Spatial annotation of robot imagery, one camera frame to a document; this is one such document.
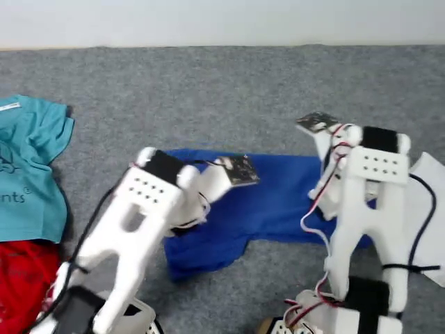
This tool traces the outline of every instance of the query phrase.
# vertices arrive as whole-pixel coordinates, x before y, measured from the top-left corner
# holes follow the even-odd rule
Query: white cloth
[[[441,287],[445,287],[445,166],[424,152],[411,168],[411,173],[428,183],[437,197],[437,208],[425,230],[414,256],[418,266],[440,265],[438,271],[424,274]],[[407,187],[406,229],[407,242],[412,245],[431,209],[430,193],[416,180],[410,179]]]

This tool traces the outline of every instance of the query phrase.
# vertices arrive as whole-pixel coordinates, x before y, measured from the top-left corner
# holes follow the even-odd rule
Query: gray carpet
[[[405,132],[414,158],[427,150],[445,163],[445,47],[12,51],[0,53],[0,79],[2,97],[73,106],[72,142],[55,163],[74,214],[68,248],[146,145],[315,154],[293,121],[327,111]],[[256,241],[230,267],[173,284],[159,249],[138,296],[167,334],[252,333],[262,318],[282,314],[283,298],[314,286],[324,256],[321,246]],[[90,286],[110,287],[114,264],[100,266]],[[375,252],[357,252],[352,271],[378,275]],[[445,290],[412,276],[405,333],[443,332],[444,310]]]

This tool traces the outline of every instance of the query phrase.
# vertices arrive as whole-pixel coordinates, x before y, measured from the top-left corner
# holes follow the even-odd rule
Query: white wall
[[[445,43],[445,0],[0,0],[0,48]]]

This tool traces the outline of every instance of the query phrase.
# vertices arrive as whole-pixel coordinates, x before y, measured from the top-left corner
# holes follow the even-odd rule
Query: teal t-shirt
[[[48,165],[67,147],[73,125],[63,104],[0,100],[0,241],[60,242],[67,205]]]

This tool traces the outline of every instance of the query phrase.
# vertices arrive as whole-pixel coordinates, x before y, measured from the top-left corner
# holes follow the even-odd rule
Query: red wire
[[[292,322],[289,324],[288,328],[294,327],[301,319],[306,317],[311,311],[315,310],[318,306],[323,305],[323,302],[320,301],[317,304],[313,304],[313,306],[307,308],[303,312],[301,312]]]

